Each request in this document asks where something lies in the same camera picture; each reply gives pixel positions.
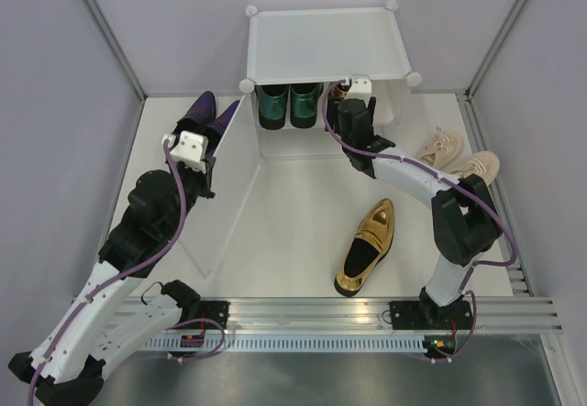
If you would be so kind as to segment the white cabinet door panel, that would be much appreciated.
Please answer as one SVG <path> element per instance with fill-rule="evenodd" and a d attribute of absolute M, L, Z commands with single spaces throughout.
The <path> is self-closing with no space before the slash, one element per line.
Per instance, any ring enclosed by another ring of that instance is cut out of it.
<path fill-rule="evenodd" d="M 226 254 L 260 165 L 255 118 L 248 95 L 239 100 L 215 157 L 211 183 L 215 197 L 196 201 L 179 240 L 203 278 L 216 269 Z"/>

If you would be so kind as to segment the green loafer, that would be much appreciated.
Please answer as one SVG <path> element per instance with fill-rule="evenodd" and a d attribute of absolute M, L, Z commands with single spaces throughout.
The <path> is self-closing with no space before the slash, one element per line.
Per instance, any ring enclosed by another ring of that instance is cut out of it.
<path fill-rule="evenodd" d="M 307 129 L 316 124 L 322 84 L 299 83 L 291 86 L 290 122 L 293 127 Z"/>
<path fill-rule="evenodd" d="M 289 86 L 286 84 L 257 87 L 259 121 L 262 128 L 279 130 L 285 124 Z"/>

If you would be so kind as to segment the gold pointed shoe front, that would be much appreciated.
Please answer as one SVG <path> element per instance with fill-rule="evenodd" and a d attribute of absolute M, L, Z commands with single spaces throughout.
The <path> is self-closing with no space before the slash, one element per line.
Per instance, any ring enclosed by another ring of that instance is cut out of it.
<path fill-rule="evenodd" d="M 376 203 L 361 220 L 342 266 L 334 278 L 338 294 L 353 297 L 389 253 L 394 236 L 394 208 L 389 198 Z"/>

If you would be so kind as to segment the gold pointed shoe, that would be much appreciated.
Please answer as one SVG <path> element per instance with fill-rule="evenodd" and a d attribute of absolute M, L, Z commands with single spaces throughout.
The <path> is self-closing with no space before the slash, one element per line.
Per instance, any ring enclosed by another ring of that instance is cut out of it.
<path fill-rule="evenodd" d="M 338 294 L 353 297 L 389 253 L 394 236 L 394 208 L 389 198 L 376 203 L 361 220 L 342 266 L 334 278 Z"/>
<path fill-rule="evenodd" d="M 340 102 L 344 100 L 349 92 L 350 86 L 344 83 L 337 84 L 334 88 L 330 90 L 329 99 L 333 100 L 334 102 Z"/>

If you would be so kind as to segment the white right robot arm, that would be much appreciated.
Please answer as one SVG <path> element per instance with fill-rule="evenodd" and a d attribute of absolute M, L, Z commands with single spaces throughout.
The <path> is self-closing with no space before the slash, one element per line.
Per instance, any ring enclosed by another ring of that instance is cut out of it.
<path fill-rule="evenodd" d="M 385 181 L 422 203 L 432 215 L 437 264 L 418 296 L 418 315 L 430 328 L 446 323 L 460 306 L 481 255 L 504 231 L 488 187 L 478 175 L 449 175 L 423 164 L 377 135 L 376 100 L 338 99 L 330 95 L 323 107 L 326 129 L 340 144 L 351 166 Z"/>

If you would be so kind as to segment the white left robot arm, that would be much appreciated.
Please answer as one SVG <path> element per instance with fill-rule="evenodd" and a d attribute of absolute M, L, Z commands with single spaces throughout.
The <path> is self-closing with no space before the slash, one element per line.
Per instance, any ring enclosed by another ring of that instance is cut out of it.
<path fill-rule="evenodd" d="M 198 198 L 211 199 L 214 159 L 195 170 L 167 159 L 167 170 L 142 174 L 128 206 L 98 253 L 90 277 L 49 336 L 34 350 L 13 355 L 8 368 L 28 384 L 28 404 L 88 405 L 105 381 L 153 336 L 202 324 L 201 296 L 173 280 L 131 318 L 107 331 L 118 307 L 179 240 Z"/>

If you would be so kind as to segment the white plastic shoe cabinet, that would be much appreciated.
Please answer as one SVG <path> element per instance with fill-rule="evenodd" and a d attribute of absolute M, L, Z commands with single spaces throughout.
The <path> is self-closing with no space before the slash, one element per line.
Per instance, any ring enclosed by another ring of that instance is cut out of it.
<path fill-rule="evenodd" d="M 368 76 L 377 99 L 375 131 L 392 137 L 411 90 L 422 82 L 409 63 L 397 9 L 395 1 L 384 7 L 290 11 L 247 6 L 249 47 L 241 91 Z"/>

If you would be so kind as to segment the purple loafer right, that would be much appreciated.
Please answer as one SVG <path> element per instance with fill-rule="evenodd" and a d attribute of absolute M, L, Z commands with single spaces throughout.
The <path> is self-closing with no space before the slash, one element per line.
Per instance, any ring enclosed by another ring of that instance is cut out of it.
<path fill-rule="evenodd" d="M 239 100 L 233 102 L 219 117 L 206 127 L 205 135 L 208 139 L 207 154 L 209 156 L 212 156 L 215 153 L 222 137 L 227 131 L 228 125 L 238 109 L 239 104 Z"/>

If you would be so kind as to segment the purple loafer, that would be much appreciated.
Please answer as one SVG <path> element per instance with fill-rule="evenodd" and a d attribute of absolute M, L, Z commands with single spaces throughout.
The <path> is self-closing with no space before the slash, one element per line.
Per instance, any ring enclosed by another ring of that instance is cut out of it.
<path fill-rule="evenodd" d="M 183 131 L 199 134 L 216 119 L 216 97 L 211 91 L 202 93 L 176 123 L 172 133 L 179 136 Z"/>
<path fill-rule="evenodd" d="M 239 104 L 239 100 L 233 102 L 219 117 L 206 127 L 205 135 L 208 139 L 207 154 L 209 156 L 212 156 L 215 153 L 222 137 L 227 131 L 228 125 L 238 109 Z"/>

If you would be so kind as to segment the purple loafer left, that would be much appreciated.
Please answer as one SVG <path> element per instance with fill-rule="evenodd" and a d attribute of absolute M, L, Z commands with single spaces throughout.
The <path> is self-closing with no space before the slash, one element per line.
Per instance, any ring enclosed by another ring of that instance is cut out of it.
<path fill-rule="evenodd" d="M 199 134 L 216 119 L 216 97 L 211 91 L 202 93 L 176 123 L 172 133 L 179 136 L 183 131 Z"/>

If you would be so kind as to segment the beige sneaker rear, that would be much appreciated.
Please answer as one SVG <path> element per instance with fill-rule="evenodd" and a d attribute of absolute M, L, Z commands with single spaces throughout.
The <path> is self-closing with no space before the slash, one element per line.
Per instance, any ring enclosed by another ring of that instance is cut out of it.
<path fill-rule="evenodd" d="M 443 170 L 456 160 L 463 148 L 463 136 L 455 131 L 442 131 L 430 138 L 418 156 L 430 167 Z"/>

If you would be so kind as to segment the beige sneaker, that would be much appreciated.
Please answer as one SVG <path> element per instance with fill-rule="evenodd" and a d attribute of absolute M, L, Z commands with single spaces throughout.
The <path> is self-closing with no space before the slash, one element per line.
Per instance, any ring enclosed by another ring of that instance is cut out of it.
<path fill-rule="evenodd" d="M 430 138 L 418 156 L 430 167 L 443 170 L 456 160 L 463 148 L 463 136 L 455 131 L 442 131 Z"/>
<path fill-rule="evenodd" d="M 491 185 L 499 173 L 501 163 L 491 151 L 474 153 L 469 159 L 449 171 L 450 174 L 467 178 L 474 174 L 482 178 L 487 186 Z"/>

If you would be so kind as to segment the beige sneaker front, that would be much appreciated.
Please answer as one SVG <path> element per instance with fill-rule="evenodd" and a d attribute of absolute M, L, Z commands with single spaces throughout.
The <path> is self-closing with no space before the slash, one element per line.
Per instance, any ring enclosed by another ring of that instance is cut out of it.
<path fill-rule="evenodd" d="M 474 174 L 482 178 L 487 186 L 491 185 L 499 173 L 501 163 L 491 151 L 474 153 L 469 159 L 449 171 L 450 174 L 467 178 Z"/>

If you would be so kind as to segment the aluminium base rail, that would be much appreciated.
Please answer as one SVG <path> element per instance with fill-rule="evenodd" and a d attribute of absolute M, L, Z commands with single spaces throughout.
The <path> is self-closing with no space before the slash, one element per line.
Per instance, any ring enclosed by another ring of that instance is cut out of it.
<path fill-rule="evenodd" d="M 465 297 L 450 315 L 430 324 L 415 298 L 204 298 L 203 314 L 228 331 L 244 335 L 465 333 L 472 323 L 479 334 L 560 334 L 554 302 L 544 297 Z"/>

